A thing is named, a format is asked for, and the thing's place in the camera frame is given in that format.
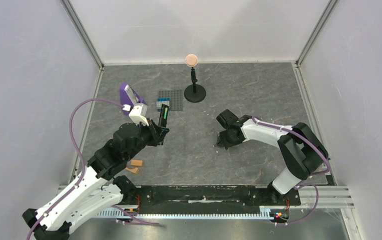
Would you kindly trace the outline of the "black remote control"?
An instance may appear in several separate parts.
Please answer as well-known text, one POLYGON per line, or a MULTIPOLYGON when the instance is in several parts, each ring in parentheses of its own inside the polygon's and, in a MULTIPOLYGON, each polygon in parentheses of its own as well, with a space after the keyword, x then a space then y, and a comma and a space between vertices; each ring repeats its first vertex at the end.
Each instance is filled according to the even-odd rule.
POLYGON ((167 127, 167 118, 168 118, 169 106, 166 104, 162 104, 160 108, 160 115, 158 125, 161 127, 167 127))

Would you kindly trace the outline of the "green AAA battery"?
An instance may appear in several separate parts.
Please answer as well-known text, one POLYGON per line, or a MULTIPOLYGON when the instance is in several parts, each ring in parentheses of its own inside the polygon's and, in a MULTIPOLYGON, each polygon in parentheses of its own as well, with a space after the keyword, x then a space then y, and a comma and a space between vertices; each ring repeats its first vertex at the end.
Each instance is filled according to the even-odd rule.
POLYGON ((164 120, 167 119, 167 115, 168 115, 168 108, 165 107, 164 110, 163 110, 163 119, 164 119, 164 120))

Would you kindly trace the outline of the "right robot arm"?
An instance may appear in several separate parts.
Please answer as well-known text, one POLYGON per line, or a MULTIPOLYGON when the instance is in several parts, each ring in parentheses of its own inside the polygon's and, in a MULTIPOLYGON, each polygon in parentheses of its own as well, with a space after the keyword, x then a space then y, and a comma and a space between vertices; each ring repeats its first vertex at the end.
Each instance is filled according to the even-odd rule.
POLYGON ((217 137, 219 147, 228 149, 247 141, 258 141, 280 150, 286 167, 268 185, 267 191, 268 199, 274 204, 282 203, 292 188, 319 174, 321 165, 326 166, 324 173, 330 171, 326 148, 305 123, 276 125, 250 115, 239 118, 228 109, 216 119, 224 129, 217 137))

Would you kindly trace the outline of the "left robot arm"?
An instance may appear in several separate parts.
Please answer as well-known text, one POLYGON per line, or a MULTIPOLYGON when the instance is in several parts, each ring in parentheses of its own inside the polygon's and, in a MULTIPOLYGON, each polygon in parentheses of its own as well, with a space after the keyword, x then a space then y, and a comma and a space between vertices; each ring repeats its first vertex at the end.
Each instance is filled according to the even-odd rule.
POLYGON ((49 203, 39 209, 29 208, 22 217, 30 227, 27 239, 66 240, 81 224, 107 207, 136 199, 137 188, 124 170, 137 153, 147 146, 161 146, 169 132, 166 120, 155 124, 125 123, 112 139, 97 150, 79 174, 49 203))

